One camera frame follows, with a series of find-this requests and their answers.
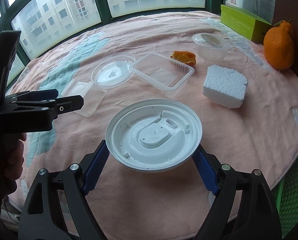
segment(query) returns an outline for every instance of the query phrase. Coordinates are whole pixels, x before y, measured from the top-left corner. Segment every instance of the transparent plastic bowl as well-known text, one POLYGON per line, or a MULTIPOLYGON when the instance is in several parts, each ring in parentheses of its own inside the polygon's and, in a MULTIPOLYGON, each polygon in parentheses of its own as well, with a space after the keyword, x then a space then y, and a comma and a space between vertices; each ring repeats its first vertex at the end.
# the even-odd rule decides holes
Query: transparent plastic bowl
POLYGON ((98 66, 90 69, 89 78, 105 89, 117 87, 132 77, 130 65, 135 61, 135 57, 130 53, 109 55, 103 58, 98 66))
POLYGON ((130 66, 140 80, 174 97, 188 82, 194 69, 172 58, 151 52, 130 66))
POLYGON ((193 37, 199 57, 210 62, 221 62, 228 54, 230 43, 211 33, 198 33, 193 37))

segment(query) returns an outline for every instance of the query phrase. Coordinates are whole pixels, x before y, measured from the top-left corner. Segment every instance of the plastic cup lid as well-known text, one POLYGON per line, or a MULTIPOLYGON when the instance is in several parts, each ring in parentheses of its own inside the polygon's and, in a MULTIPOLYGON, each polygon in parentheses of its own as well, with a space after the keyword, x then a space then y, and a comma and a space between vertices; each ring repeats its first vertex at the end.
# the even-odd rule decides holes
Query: plastic cup lid
POLYGON ((167 99, 134 103, 108 124, 106 143, 120 163, 138 171, 160 172, 185 162, 202 138, 199 117, 167 99))
POLYGON ((209 49, 223 50, 229 47, 229 43, 226 40, 211 33, 198 33, 193 35, 192 38, 196 44, 209 49))
POLYGON ((91 68, 89 77, 100 87, 106 89, 117 87, 132 77, 130 65, 135 61, 132 54, 124 52, 107 56, 97 67, 91 68))

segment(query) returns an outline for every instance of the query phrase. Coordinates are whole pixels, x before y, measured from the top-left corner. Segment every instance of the window frame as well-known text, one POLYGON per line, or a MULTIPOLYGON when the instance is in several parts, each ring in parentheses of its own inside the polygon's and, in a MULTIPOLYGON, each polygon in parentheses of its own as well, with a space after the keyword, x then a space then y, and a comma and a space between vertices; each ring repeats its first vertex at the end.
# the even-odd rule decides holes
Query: window frame
MULTIPOLYGON (((11 22, 12 20, 18 15, 18 13, 32 0, 15 0, 15 2, 9 6, 8 0, 1 0, 0 2, 0 11, 3 12, 1 13, 0 17, 0 32, 3 30, 12 30, 12 25, 11 22)), ((68 38, 63 39, 60 41, 58 44, 52 46, 48 50, 46 50, 44 53, 42 53, 40 56, 44 55, 46 52, 49 50, 55 48, 59 44, 76 37, 88 30, 92 30, 95 28, 98 28, 103 25, 107 25, 109 23, 113 22, 118 22, 121 20, 125 20, 131 17, 136 17, 140 15, 150 15, 150 14, 156 14, 156 13, 163 13, 163 12, 188 12, 188 11, 193 11, 193 10, 203 10, 203 11, 209 11, 215 14, 220 14, 220 5, 224 4, 225 0, 205 0, 205 8, 192 8, 192 7, 184 7, 184 8, 162 8, 162 9, 154 9, 154 10, 144 10, 144 11, 139 11, 135 13, 130 13, 130 14, 125 14, 122 16, 118 17, 112 17, 111 12, 110 12, 110 7, 108 5, 108 0, 95 0, 95 4, 97 6, 99 16, 101 18, 101 23, 95 24, 89 28, 86 28, 84 30, 81 30, 77 33, 74 33, 73 35, 69 36, 68 38)), ((18 50, 17 50, 17 55, 22 61, 22 63, 26 66, 29 62, 30 59, 28 55, 26 54, 24 48, 22 47, 22 44, 19 44, 18 50)))

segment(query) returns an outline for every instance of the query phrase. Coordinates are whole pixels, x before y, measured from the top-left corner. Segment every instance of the yellow-green box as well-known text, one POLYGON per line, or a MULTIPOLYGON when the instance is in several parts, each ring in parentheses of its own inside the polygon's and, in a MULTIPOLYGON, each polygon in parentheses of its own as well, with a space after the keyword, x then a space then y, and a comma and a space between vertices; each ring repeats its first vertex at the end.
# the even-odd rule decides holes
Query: yellow-green box
POLYGON ((264 42, 271 24, 261 17, 238 7, 221 6, 221 22, 245 38, 255 42, 264 42))

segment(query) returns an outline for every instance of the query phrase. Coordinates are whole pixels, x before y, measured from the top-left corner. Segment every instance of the clear plastic tray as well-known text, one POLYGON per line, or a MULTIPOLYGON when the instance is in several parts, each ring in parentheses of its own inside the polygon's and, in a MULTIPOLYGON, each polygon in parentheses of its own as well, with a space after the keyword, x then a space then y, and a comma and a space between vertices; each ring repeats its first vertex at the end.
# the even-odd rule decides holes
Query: clear plastic tray
POLYGON ((101 88, 96 83, 79 82, 75 79, 72 79, 61 93, 61 95, 64 97, 76 95, 83 97, 83 107, 75 112, 84 117, 90 117, 94 114, 106 94, 107 90, 101 88))
POLYGON ((130 69, 140 80, 153 85, 170 98, 187 84, 194 73, 192 67, 155 52, 137 60, 130 69))

